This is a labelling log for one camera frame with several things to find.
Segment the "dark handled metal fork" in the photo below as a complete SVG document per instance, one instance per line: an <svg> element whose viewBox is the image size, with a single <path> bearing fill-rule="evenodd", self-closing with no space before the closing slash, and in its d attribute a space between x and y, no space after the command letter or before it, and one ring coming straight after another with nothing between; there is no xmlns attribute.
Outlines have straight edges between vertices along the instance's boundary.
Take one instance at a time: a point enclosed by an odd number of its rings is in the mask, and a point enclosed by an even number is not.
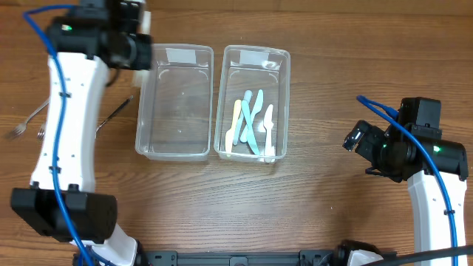
<svg viewBox="0 0 473 266"><path fill-rule="evenodd" d="M116 110L114 110L105 120L103 120L95 130L95 138L101 128L106 125L112 118L116 117L134 98L134 95L130 95Z"/></svg>

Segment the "white plastic knife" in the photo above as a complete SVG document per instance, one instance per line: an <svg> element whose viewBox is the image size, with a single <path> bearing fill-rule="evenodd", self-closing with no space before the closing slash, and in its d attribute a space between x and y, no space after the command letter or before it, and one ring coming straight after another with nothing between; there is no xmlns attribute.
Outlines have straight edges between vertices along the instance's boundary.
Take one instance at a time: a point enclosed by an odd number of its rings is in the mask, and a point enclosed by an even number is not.
<svg viewBox="0 0 473 266"><path fill-rule="evenodd" d="M273 104L270 104L265 112L263 126L266 130L266 137L265 137L265 162L270 163L274 156L273 146L272 146L272 129L273 129Z"/></svg>
<svg viewBox="0 0 473 266"><path fill-rule="evenodd" d="M263 106L263 100L264 100L264 94L263 94L263 91L260 89L258 91L258 94L256 96L256 100L255 100L254 105L253 105L253 109L251 111L251 121L254 121L254 118L256 117L256 115L259 112L261 112L262 106ZM240 141L242 143L247 142L247 140L248 140L247 134L248 134L248 125L245 126L245 128L243 129L243 131L240 135Z"/></svg>

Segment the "teal plastic knife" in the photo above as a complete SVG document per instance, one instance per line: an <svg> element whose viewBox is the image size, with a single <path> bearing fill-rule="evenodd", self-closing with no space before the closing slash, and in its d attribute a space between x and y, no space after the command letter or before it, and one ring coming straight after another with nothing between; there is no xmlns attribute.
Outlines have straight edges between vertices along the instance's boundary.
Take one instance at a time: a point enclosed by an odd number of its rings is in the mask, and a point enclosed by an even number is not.
<svg viewBox="0 0 473 266"><path fill-rule="evenodd" d="M251 118L251 111L249 107L249 102L243 100L241 103L244 119L246 122L246 129L247 129L247 143L250 146L251 151L255 155L260 155L259 148L256 142L256 138L253 132L253 120Z"/></svg>

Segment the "light blue plastic knife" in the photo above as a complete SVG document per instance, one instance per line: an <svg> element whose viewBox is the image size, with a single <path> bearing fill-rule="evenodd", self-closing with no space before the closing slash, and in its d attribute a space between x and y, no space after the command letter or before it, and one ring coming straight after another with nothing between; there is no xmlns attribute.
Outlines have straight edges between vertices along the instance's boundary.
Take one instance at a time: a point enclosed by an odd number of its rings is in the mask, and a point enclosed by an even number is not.
<svg viewBox="0 0 473 266"><path fill-rule="evenodd" d="M244 97L243 97L243 100L250 101L251 98L252 98L252 95L253 95L253 93L252 93L251 90L246 90L245 94L244 94ZM244 119L244 114L243 114L243 112L240 112L239 119L236 123L236 128L235 128L235 133L234 133L234 139L233 139L233 145L234 146L236 146L239 142L239 134L240 134L240 131L241 131L243 119Z"/></svg>

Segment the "cream yellow plastic knife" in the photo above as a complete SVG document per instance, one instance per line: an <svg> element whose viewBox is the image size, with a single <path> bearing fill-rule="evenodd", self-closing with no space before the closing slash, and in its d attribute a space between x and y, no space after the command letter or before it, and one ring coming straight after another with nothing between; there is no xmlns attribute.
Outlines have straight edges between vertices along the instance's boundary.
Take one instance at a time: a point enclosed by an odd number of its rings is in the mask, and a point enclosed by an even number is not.
<svg viewBox="0 0 473 266"><path fill-rule="evenodd" d="M233 148L234 134L235 134L236 127L237 127L237 121L239 119L240 112L241 112L241 103L242 103L242 101L240 99L235 100L234 107L233 107L233 116L232 116L232 121L231 121L231 127L225 133L225 152L227 153L228 157L230 157L230 153L231 153L232 148Z"/></svg>

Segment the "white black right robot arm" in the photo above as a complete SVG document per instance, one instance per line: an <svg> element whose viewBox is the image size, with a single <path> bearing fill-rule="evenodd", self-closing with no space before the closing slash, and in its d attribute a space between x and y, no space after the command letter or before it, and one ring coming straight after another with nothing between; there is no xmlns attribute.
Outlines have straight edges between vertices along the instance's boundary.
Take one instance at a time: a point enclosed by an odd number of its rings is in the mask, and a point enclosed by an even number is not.
<svg viewBox="0 0 473 266"><path fill-rule="evenodd" d="M393 109L363 95L357 99L389 126L383 130L360 120L343 147L370 162L366 174L407 183L415 251L399 256L365 242L346 240L334 252L333 264L467 265L472 255L464 225L467 153L463 144L442 138L440 101L404 98L399 109Z"/></svg>

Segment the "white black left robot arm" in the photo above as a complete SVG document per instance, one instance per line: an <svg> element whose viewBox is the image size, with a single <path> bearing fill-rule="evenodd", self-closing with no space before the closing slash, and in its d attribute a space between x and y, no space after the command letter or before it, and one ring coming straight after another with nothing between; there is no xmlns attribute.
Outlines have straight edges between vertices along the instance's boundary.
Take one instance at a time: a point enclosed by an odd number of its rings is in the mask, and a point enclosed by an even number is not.
<svg viewBox="0 0 473 266"><path fill-rule="evenodd" d="M37 35L48 52L50 96L41 152L28 188L10 206L34 231L78 247L74 265L147 265L118 225L118 203L95 190L98 113L111 71L148 70L152 37L144 1L64 6Z"/></svg>

